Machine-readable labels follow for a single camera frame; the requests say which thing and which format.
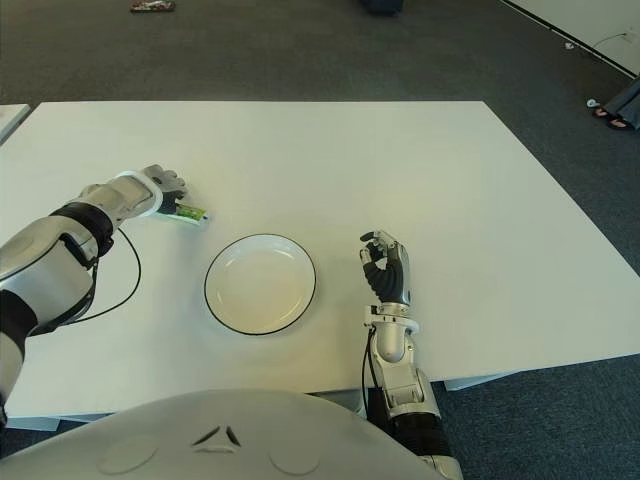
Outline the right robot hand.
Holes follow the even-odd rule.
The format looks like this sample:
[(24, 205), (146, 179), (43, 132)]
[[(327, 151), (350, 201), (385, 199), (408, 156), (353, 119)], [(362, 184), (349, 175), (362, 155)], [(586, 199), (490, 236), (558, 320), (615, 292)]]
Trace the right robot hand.
[(406, 248), (383, 230), (366, 232), (360, 241), (363, 273), (378, 300), (409, 306), (411, 275)]

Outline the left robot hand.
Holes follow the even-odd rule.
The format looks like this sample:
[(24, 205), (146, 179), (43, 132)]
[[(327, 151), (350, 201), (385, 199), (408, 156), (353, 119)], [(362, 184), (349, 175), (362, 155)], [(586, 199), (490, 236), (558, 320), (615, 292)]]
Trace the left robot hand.
[(185, 180), (175, 171), (164, 169), (158, 164), (145, 167), (141, 174), (153, 184), (155, 212), (175, 214), (178, 202), (188, 192)]

